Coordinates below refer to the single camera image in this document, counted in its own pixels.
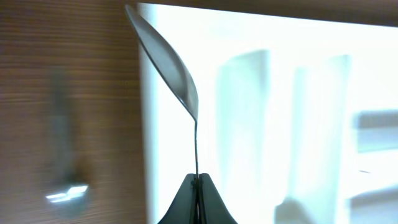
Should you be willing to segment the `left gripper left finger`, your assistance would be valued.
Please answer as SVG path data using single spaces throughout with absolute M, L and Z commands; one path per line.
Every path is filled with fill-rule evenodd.
M 159 224 L 194 224 L 196 222 L 196 210 L 195 174 L 187 174 Z

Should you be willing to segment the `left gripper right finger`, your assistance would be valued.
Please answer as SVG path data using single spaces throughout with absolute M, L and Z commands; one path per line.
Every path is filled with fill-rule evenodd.
M 207 173 L 199 175 L 198 218 L 200 224 L 237 224 Z

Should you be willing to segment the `small steel teaspoon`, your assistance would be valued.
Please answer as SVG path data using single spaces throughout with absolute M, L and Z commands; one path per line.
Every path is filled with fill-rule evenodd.
M 194 145 L 197 145 L 198 92 L 187 67 L 174 48 L 130 5 L 125 12 L 139 42 L 155 69 L 170 91 L 186 109 L 194 121 Z

